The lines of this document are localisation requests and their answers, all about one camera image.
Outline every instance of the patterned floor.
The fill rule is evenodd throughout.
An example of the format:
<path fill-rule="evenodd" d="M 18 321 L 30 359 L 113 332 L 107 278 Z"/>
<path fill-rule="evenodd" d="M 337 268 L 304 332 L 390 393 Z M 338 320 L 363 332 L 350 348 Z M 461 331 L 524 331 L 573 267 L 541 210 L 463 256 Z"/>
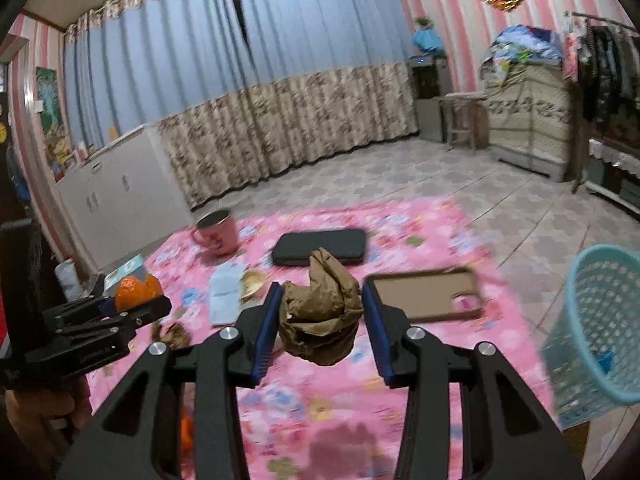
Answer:
<path fill-rule="evenodd" d="M 288 171 L 229 193 L 194 215 L 220 206 L 231 206 L 237 216 L 268 215 L 451 195 L 494 250 L 541 344 L 562 307 L 564 277 L 581 250 L 603 242 L 640 250 L 640 222 L 583 189 L 576 195 L 570 189 L 571 183 L 494 162 L 488 152 L 447 151 L 414 137 Z M 584 462 L 588 476 L 617 449 L 637 416 L 636 407 L 620 408 L 594 422 Z"/>

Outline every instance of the teal laundry basket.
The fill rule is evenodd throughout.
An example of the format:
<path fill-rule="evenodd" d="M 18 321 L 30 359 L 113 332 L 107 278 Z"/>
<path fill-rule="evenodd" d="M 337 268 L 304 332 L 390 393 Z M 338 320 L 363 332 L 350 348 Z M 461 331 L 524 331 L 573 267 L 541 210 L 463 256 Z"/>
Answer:
<path fill-rule="evenodd" d="M 640 402 L 640 257 L 621 247 L 583 251 L 542 349 L 562 428 Z"/>

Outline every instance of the blue curtain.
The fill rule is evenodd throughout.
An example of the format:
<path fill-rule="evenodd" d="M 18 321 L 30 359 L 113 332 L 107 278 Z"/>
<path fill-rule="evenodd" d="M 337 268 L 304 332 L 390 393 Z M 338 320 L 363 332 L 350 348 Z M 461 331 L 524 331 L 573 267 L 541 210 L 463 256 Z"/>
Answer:
<path fill-rule="evenodd" d="M 65 49 L 71 136 L 97 148 L 207 100 L 412 54 L 400 0 L 151 0 Z"/>

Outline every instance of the black case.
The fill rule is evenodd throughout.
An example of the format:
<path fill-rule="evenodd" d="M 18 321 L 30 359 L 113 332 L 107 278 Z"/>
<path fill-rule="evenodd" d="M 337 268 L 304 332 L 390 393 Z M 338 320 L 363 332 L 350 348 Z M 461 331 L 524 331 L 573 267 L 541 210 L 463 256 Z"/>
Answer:
<path fill-rule="evenodd" d="M 367 234 L 362 229 L 286 233 L 277 241 L 271 259 L 283 267 L 308 267 L 311 253 L 320 247 L 345 265 L 358 265 L 367 251 Z"/>

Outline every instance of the silver screw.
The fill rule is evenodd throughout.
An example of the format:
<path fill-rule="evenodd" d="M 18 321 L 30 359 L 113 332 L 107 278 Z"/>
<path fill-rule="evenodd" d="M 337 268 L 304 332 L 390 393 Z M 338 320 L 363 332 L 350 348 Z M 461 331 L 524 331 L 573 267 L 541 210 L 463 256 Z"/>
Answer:
<path fill-rule="evenodd" d="M 166 345 L 162 341 L 156 341 L 149 346 L 151 355 L 162 355 L 166 352 Z"/>
<path fill-rule="evenodd" d="M 220 337 L 222 339 L 231 340 L 231 339 L 235 339 L 239 335 L 240 335 L 240 331 L 235 326 L 225 326 L 220 331 Z"/>
<path fill-rule="evenodd" d="M 413 339 L 414 341 L 422 339 L 426 335 L 427 333 L 424 331 L 424 329 L 420 328 L 419 326 L 412 326 L 406 331 L 406 336 L 409 339 Z"/>
<path fill-rule="evenodd" d="M 483 341 L 478 345 L 478 351 L 482 355 L 494 355 L 495 354 L 495 346 L 492 343 L 487 341 Z"/>

